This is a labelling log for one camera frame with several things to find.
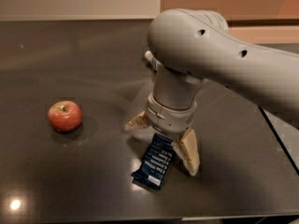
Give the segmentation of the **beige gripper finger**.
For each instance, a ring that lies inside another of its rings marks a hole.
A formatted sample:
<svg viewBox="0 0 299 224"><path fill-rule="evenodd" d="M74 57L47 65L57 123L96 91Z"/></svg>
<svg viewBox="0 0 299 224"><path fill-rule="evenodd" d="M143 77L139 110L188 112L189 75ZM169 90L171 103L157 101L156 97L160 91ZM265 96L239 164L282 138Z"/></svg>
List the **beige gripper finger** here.
<svg viewBox="0 0 299 224"><path fill-rule="evenodd" d="M141 112L124 125L124 130L126 132L132 132L134 130L147 129L149 126L150 126L150 122L145 112Z"/></svg>
<svg viewBox="0 0 299 224"><path fill-rule="evenodd" d="M200 156L195 131L189 128L172 142L172 147L191 176L198 173Z"/></svg>

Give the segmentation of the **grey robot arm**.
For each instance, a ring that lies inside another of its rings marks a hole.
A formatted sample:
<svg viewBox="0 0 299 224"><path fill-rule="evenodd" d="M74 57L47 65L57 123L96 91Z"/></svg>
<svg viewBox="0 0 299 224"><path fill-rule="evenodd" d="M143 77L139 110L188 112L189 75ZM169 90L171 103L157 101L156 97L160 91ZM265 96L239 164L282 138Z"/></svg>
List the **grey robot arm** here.
<svg viewBox="0 0 299 224"><path fill-rule="evenodd" d="M145 58L156 71L145 110L124 129L153 128L174 139L172 147L191 175L200 158L192 129L196 93L208 80L228 87L269 113L299 127L299 55L239 40L223 16L209 10L170 9L148 30Z"/></svg>

